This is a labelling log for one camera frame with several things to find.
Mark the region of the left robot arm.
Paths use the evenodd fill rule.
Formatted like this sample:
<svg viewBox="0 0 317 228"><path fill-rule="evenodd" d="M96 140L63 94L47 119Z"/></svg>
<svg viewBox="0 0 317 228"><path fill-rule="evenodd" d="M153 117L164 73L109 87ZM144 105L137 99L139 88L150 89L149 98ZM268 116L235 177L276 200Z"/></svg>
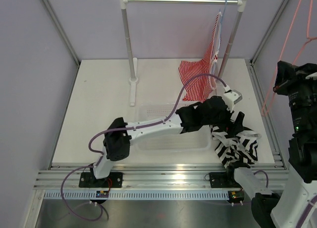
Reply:
<svg viewBox="0 0 317 228"><path fill-rule="evenodd" d="M81 173L79 187L118 187L116 179L119 174L111 172L114 162L126 159L130 147L145 139L196 132L203 126L219 127L230 135L236 135L244 129L245 115L239 112L235 120L231 119L232 115L233 110L223 97L212 96L203 103L181 107L163 119L125 122L122 117L116 118L102 133L104 147L100 159L89 165L89 172Z"/></svg>

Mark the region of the pink wire hanger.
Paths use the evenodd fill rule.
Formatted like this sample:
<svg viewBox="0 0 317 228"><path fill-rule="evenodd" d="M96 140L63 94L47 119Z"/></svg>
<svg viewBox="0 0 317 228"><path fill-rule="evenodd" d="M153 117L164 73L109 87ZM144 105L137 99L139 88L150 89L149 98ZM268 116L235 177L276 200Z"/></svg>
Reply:
<svg viewBox="0 0 317 228"><path fill-rule="evenodd" d="M297 65L317 62L317 0L290 0L256 62L265 91L262 116L279 102L273 86L280 60Z"/></svg>

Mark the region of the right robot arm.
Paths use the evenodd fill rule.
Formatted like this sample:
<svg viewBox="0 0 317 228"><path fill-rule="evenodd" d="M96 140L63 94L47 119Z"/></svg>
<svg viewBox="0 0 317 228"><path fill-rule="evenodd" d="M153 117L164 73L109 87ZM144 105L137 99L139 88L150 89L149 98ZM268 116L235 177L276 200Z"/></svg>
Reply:
<svg viewBox="0 0 317 228"><path fill-rule="evenodd" d="M262 228L306 228L317 208L317 66L277 63L274 93L288 97L294 134L289 140L289 174L281 195L265 187L249 165L227 167L225 182L243 188L253 218Z"/></svg>

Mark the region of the black white striped tank top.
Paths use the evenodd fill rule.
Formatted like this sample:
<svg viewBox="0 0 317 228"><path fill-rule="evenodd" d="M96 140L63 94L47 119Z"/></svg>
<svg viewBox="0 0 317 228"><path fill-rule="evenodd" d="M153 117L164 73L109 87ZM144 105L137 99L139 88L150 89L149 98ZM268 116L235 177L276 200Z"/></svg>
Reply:
<svg viewBox="0 0 317 228"><path fill-rule="evenodd" d="M211 127L211 137L218 142L215 153L225 168L234 162L248 165L258 162L257 148L262 136L257 132L246 128L237 135L230 136L218 126L214 126Z"/></svg>

